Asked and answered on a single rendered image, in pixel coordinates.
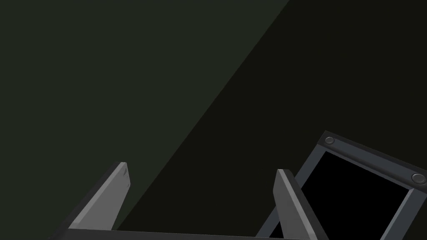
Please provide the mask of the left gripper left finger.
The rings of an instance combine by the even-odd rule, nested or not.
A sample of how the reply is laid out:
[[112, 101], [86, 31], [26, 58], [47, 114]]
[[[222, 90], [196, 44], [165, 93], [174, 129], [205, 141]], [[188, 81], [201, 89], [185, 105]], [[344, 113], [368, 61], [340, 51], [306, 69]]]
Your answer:
[[114, 162], [58, 230], [111, 230], [130, 186], [127, 163]]

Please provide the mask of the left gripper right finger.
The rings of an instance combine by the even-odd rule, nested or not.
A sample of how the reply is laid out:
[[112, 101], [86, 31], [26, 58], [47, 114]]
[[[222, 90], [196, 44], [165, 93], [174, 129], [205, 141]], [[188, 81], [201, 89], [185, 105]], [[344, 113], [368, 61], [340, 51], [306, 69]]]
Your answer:
[[277, 170], [273, 195], [284, 239], [329, 240], [290, 170]]

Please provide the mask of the grey oven with dark window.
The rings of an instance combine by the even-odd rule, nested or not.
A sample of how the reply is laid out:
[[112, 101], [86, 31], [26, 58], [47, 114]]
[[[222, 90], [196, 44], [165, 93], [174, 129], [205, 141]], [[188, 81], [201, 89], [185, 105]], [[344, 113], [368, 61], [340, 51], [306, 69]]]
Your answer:
[[427, 168], [405, 159], [395, 136], [328, 129], [286, 140], [261, 159], [264, 195], [288, 169], [329, 240], [427, 240]]

